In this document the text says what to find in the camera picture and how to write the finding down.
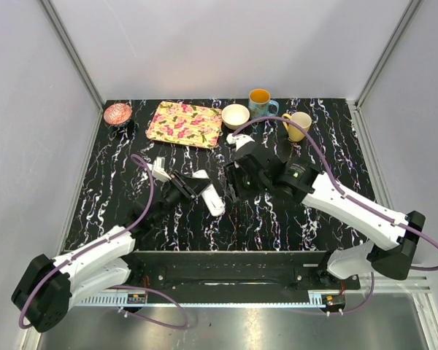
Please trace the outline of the white remote control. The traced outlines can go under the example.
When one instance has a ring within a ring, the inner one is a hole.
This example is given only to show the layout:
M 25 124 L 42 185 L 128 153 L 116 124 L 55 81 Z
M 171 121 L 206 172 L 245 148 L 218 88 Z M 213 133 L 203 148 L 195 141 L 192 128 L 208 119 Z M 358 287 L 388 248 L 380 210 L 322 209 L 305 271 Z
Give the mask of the white remote control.
M 202 169 L 192 174 L 194 179 L 210 179 L 207 172 Z M 218 195 L 214 185 L 210 182 L 209 186 L 201 193 L 210 214 L 214 217 L 223 215 L 226 211 L 226 205 L 223 199 Z

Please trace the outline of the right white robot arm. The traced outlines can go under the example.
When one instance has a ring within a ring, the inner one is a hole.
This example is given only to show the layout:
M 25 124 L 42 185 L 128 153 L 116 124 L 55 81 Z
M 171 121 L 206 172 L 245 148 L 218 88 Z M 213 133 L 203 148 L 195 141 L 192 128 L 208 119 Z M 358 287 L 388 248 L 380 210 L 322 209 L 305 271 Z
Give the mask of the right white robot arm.
M 282 162 L 259 151 L 240 154 L 226 165 L 225 174 L 236 200 L 268 192 L 323 211 L 367 237 L 362 245 L 324 257 L 317 272 L 321 286 L 333 289 L 352 275 L 374 271 L 393 280 L 407 278 L 426 221 L 420 212 L 395 212 L 344 186 L 335 187 L 326 172 L 297 157 Z

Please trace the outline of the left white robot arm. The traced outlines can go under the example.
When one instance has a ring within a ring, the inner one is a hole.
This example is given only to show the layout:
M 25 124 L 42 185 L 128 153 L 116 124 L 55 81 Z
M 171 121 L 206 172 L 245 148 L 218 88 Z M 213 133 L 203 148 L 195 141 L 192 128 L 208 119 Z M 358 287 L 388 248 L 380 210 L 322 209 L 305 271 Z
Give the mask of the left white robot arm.
M 100 238 L 70 253 L 35 257 L 12 293 L 20 326 L 44 333 L 84 299 L 115 285 L 138 287 L 143 270 L 133 257 L 164 217 L 186 200 L 198 198 L 211 184 L 206 171 L 192 176 L 170 173 L 157 200 L 148 198 L 141 214 L 132 214 Z

